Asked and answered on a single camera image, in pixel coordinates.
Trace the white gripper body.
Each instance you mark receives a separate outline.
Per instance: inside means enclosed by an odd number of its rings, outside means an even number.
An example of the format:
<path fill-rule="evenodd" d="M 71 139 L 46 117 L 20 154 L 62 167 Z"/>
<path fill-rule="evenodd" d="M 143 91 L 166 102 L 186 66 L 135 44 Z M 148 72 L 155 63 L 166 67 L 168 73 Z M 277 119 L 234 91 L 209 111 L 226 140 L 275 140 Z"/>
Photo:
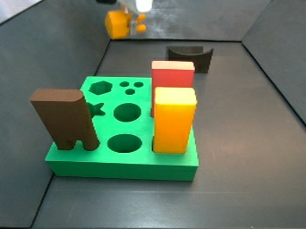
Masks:
<path fill-rule="evenodd" d="M 119 0 L 119 2 L 134 13 L 147 13 L 152 10 L 154 0 Z"/>

